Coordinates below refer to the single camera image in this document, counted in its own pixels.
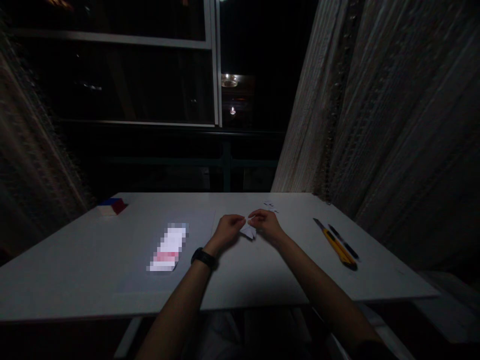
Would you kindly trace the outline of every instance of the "smartphone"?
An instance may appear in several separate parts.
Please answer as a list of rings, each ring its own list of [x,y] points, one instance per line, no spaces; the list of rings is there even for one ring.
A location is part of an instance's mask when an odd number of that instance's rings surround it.
[[[187,223],[168,223],[163,237],[150,257],[148,272],[172,272],[177,266],[189,234]]]

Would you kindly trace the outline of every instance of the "yellow utility knife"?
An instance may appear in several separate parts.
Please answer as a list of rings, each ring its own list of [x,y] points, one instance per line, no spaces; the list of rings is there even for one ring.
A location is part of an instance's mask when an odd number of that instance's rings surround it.
[[[322,223],[318,219],[313,218],[313,221],[315,221],[316,224],[320,227],[323,235],[325,235],[333,250],[335,250],[335,252],[340,257],[341,263],[350,270],[357,270],[357,263],[350,256],[349,252],[345,250],[342,244],[332,235],[332,233],[325,226],[322,225]]]

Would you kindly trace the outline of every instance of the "sheer curtain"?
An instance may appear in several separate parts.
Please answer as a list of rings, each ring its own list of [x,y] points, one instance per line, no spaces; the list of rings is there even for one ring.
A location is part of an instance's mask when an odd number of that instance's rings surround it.
[[[94,203],[0,21],[0,245],[11,257]]]
[[[272,191],[319,193],[417,269],[478,255],[478,13],[321,1]]]

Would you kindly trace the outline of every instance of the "rubik's cube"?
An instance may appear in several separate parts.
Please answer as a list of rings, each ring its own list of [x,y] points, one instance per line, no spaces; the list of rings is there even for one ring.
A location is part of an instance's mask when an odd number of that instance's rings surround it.
[[[112,197],[104,202],[98,204],[97,208],[104,216],[113,216],[120,214],[127,206],[124,201],[119,197]]]

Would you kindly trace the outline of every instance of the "metal window frame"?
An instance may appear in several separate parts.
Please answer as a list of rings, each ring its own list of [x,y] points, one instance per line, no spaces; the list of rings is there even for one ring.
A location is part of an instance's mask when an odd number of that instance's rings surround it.
[[[20,38],[62,39],[70,41],[143,45],[163,48],[194,49],[211,51],[212,91],[214,123],[178,123],[157,121],[122,121],[122,120],[74,120],[62,119],[66,122],[89,122],[104,124],[139,124],[159,126],[190,127],[222,127],[222,89],[220,67],[220,0],[203,0],[203,18],[205,23],[205,41],[174,39],[154,36],[121,35],[102,32],[47,30],[34,28],[12,28],[11,32]]]

